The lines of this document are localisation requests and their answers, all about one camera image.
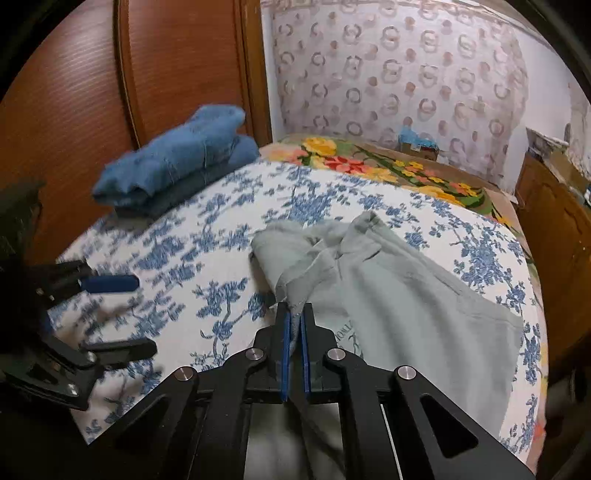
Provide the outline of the grey shorts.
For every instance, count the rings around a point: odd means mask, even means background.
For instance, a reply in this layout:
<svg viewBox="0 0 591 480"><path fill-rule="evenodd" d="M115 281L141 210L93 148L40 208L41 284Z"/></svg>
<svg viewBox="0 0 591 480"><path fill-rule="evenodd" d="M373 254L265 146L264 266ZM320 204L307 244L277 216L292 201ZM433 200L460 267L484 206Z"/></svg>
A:
<svg viewBox="0 0 591 480"><path fill-rule="evenodd" d="M367 365L414 367L497 440L524 323L408 246L376 214L306 228L291 221L256 233L252 251L290 328L287 390L301 410L300 327L315 323Z"/></svg>

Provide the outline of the blue floral bedsheet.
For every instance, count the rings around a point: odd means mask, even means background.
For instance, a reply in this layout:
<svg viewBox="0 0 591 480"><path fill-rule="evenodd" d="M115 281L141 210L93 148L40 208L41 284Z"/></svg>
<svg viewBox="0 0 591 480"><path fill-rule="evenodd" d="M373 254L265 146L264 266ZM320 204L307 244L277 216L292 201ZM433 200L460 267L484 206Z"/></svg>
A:
<svg viewBox="0 0 591 480"><path fill-rule="evenodd" d="M259 161L155 221L111 214L64 253L131 294L80 294L51 311L68 342L146 337L157 355L107 374L74 419L91 442L176 367L221 366L273 321L314 307L339 347L418 368L520 459L544 386L545 321L506 226L431 194Z"/></svg>

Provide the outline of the folded blue jeans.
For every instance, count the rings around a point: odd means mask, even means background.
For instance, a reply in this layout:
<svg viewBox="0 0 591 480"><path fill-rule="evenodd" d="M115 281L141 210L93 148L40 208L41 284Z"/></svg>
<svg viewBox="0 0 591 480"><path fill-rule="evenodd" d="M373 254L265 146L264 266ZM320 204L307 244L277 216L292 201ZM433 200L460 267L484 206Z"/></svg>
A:
<svg viewBox="0 0 591 480"><path fill-rule="evenodd" d="M183 124L107 164L92 196L120 216L156 219L259 158L256 141L238 133L243 123L241 107L204 105Z"/></svg>

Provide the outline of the floral colourful blanket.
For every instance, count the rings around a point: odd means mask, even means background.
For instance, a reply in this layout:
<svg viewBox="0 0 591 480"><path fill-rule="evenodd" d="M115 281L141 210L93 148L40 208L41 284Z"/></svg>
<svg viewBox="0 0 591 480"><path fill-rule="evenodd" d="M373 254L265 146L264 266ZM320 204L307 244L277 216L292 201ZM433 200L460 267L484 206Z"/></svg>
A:
<svg viewBox="0 0 591 480"><path fill-rule="evenodd" d="M498 187L456 167L374 144L290 134L260 148L263 158L387 183L417 191L488 217L523 234L514 207Z"/></svg>

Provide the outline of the wooden dresser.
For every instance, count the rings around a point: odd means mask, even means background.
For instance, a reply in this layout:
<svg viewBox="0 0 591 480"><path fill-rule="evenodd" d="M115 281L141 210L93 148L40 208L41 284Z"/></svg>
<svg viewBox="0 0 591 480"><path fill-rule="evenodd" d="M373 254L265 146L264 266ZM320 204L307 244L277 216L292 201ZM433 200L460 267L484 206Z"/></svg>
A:
<svg viewBox="0 0 591 480"><path fill-rule="evenodd" d="M530 155L524 157L515 195L540 278L554 367L590 334L590 214Z"/></svg>

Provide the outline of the cardboard box with blue cloth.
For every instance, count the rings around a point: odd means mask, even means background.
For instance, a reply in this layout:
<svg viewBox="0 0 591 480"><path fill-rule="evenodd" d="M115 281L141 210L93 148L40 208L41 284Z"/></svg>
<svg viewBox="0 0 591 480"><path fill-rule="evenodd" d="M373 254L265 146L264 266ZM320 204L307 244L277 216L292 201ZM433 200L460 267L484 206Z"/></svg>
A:
<svg viewBox="0 0 591 480"><path fill-rule="evenodd" d="M402 153L410 156L436 161L439 146L431 138L423 138L408 126L404 126L399 134L399 148Z"/></svg>

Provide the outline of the circle patterned curtain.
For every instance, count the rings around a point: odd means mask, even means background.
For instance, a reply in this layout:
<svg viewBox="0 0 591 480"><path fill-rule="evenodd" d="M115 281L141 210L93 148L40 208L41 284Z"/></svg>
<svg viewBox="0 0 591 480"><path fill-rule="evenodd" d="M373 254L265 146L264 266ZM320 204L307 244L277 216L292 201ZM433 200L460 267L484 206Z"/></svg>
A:
<svg viewBox="0 0 591 480"><path fill-rule="evenodd" d="M509 186L529 96L509 24L457 1L271 1L266 12L284 130L388 148L421 138Z"/></svg>

